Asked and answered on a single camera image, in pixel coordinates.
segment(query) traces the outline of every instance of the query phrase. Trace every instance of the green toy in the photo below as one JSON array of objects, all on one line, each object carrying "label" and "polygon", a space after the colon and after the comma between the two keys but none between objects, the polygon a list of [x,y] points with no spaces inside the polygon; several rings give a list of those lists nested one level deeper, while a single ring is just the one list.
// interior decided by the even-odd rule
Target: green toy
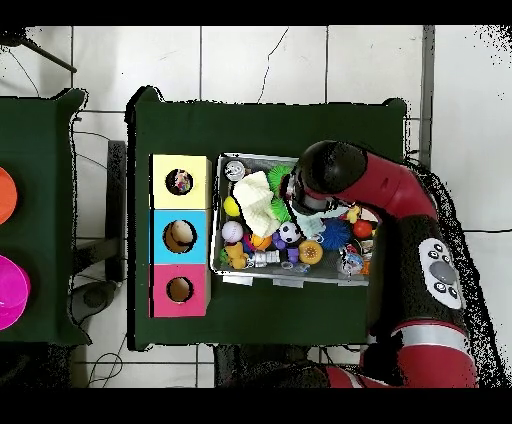
[{"label": "green toy", "polygon": [[292,172],[292,167],[286,165],[276,165],[268,171],[268,185],[270,186],[270,190],[272,190],[276,196],[279,196],[279,186],[281,185],[281,180],[290,172]]},{"label": "green toy", "polygon": [[222,249],[219,253],[219,260],[221,264],[228,264],[229,263],[229,257],[228,253],[226,252],[226,249]]},{"label": "green toy", "polygon": [[286,207],[286,204],[284,203],[284,200],[280,197],[275,197],[272,199],[272,202],[270,203],[270,208],[272,209],[272,213],[276,217],[276,219],[282,224],[286,221],[291,221],[292,217],[290,216],[290,213],[288,212],[288,208]]}]

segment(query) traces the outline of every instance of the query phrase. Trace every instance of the pink box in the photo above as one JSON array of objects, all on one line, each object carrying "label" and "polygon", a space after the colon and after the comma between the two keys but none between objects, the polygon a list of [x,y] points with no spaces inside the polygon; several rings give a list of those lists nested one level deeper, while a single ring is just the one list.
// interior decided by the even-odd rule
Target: pink box
[{"label": "pink box", "polygon": [[[154,317],[202,317],[210,301],[210,272],[208,265],[154,265]],[[169,297],[170,282],[182,277],[191,286],[191,295],[184,302]]]}]

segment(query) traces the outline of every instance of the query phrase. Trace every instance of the green tablecloth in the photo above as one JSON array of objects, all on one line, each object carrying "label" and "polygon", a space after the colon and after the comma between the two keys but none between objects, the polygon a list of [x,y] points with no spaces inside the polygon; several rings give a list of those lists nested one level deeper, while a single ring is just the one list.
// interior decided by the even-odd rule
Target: green tablecloth
[{"label": "green tablecloth", "polygon": [[73,228],[70,120],[84,96],[72,89],[54,99],[0,98],[0,167],[18,190],[14,214],[0,225],[0,255],[24,268],[31,283],[24,314],[0,331],[0,342],[88,342],[67,312]]},{"label": "green tablecloth", "polygon": [[135,196],[128,207],[129,213],[135,212],[129,223],[130,228],[135,226],[135,239],[129,231],[128,243],[129,252],[136,253],[136,268],[128,269],[129,347],[196,342],[364,343],[365,287],[306,282],[297,289],[258,279],[249,287],[223,283],[212,275],[206,317],[149,318],[148,156],[204,155],[212,164],[224,152],[298,157],[309,145],[331,139],[347,140],[400,161],[405,113],[406,105],[399,99],[384,105],[164,103],[154,88],[141,88],[127,108],[128,121],[135,116],[128,141],[128,199]]}]

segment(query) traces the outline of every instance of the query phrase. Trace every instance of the gray plastic bin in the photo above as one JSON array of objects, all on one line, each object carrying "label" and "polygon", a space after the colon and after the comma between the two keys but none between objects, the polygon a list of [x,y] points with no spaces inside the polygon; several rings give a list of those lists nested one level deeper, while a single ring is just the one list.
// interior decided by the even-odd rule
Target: gray plastic bin
[{"label": "gray plastic bin", "polygon": [[222,204],[228,196],[228,185],[230,181],[223,175],[223,169],[227,162],[238,160],[242,162],[247,169],[252,172],[268,171],[276,165],[294,166],[297,158],[287,158],[278,156],[250,155],[243,153],[225,153],[217,158],[216,184],[218,196],[214,196],[213,213],[213,234],[210,249],[210,267],[213,272],[223,275],[225,282],[238,284],[252,284],[253,278],[269,278],[274,280],[275,285],[302,287],[304,281],[314,281],[319,283],[338,284],[339,286],[366,286],[368,285],[368,276],[354,275],[347,277],[340,274],[336,269],[336,261],[340,257],[338,252],[325,251],[322,260],[312,265],[305,274],[297,273],[293,270],[286,270],[280,264],[269,264],[264,268],[246,268],[235,270],[229,265],[221,264],[219,253],[224,247],[224,240],[221,236],[221,229],[228,220],[238,220],[238,218],[228,217],[224,212]]}]

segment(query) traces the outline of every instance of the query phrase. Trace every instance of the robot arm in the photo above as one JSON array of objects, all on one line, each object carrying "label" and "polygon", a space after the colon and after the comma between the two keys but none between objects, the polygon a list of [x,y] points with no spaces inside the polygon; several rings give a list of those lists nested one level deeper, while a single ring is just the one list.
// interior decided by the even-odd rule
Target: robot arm
[{"label": "robot arm", "polygon": [[[377,237],[375,254],[393,253],[385,255],[380,315],[369,329],[376,344],[364,353],[363,369],[375,368],[374,353],[388,349],[394,363],[387,366],[398,368],[403,386],[476,387],[457,274],[435,205],[415,174],[350,144],[322,141],[304,152],[282,194],[302,214],[356,202],[387,226],[390,237]],[[345,374],[329,371],[352,387],[374,384]]]}]

